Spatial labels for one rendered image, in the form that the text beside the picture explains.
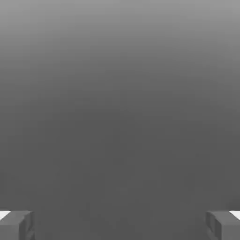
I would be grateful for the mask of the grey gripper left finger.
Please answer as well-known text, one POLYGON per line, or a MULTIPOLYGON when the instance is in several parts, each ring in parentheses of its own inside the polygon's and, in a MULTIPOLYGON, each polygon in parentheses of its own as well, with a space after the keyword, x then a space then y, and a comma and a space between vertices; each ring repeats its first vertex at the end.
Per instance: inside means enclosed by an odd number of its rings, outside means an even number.
POLYGON ((34 212, 0 210, 0 240, 35 240, 34 212))

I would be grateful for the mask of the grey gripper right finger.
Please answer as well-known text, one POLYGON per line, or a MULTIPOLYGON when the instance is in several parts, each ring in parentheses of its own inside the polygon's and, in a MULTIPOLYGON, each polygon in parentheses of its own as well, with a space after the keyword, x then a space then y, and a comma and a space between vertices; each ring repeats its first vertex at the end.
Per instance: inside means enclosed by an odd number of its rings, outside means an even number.
POLYGON ((240 210, 207 211, 209 240, 240 240, 240 210))

